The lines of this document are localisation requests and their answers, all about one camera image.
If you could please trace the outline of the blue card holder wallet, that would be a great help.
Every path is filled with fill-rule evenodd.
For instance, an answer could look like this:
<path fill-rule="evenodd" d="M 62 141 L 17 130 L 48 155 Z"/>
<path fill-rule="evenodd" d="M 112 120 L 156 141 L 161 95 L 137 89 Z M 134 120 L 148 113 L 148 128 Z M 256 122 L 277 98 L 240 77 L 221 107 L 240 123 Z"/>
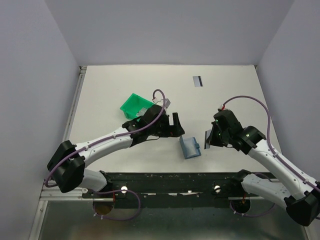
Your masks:
<path fill-rule="evenodd" d="M 202 155 L 200 145 L 198 144 L 195 137 L 184 138 L 183 136 L 181 136 L 179 138 L 179 143 L 183 156 L 186 160 L 200 157 Z"/>

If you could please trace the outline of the silver card with black stripe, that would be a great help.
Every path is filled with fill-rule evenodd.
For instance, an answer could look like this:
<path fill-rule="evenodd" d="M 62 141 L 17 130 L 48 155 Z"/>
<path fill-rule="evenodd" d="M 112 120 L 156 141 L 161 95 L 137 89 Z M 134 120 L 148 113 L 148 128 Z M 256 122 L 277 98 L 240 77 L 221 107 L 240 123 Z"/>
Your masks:
<path fill-rule="evenodd" d="M 211 147 L 211 144 L 210 144 L 210 139 L 211 139 L 211 129 L 207 130 L 205 132 L 205 142 L 204 142 L 204 149 L 209 149 Z"/>

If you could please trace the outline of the green plastic bin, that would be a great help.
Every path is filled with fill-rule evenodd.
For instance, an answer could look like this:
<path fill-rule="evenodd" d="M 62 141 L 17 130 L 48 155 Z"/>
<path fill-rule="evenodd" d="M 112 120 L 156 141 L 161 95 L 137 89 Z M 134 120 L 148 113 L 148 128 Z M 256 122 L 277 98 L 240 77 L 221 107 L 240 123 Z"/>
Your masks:
<path fill-rule="evenodd" d="M 120 107 L 120 110 L 123 112 L 124 116 L 132 120 L 137 118 L 136 114 L 141 108 L 150 108 L 154 105 L 153 102 L 132 93 L 130 97 L 124 102 L 124 104 Z"/>

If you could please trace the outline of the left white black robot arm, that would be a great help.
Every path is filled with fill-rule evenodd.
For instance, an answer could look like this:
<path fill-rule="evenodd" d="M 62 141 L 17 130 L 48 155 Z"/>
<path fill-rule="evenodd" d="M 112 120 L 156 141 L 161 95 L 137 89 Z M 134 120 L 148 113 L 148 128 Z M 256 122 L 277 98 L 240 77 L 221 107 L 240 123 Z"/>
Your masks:
<path fill-rule="evenodd" d="M 89 170 L 95 161 L 122 149 L 147 141 L 148 137 L 179 138 L 185 134 L 178 113 L 169 115 L 159 105 L 148 108 L 144 115 L 126 121 L 113 132 L 94 140 L 73 144 L 62 142 L 47 164 L 49 176 L 62 193 L 75 188 L 94 191 L 104 198 L 110 194 L 111 182 L 103 171 Z"/>

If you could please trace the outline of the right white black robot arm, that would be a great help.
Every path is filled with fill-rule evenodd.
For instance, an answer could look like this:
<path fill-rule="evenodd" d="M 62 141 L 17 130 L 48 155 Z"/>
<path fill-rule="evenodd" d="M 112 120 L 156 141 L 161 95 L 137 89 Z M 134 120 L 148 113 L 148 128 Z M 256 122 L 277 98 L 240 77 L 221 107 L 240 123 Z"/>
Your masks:
<path fill-rule="evenodd" d="M 209 145 L 232 146 L 262 164 L 279 181 L 273 183 L 241 170 L 230 183 L 230 191 L 236 196 L 260 196 L 285 209 L 299 225 L 308 227 L 320 214 L 320 182 L 277 151 L 256 127 L 243 128 L 231 110 L 220 110 L 213 118 L 206 140 Z"/>

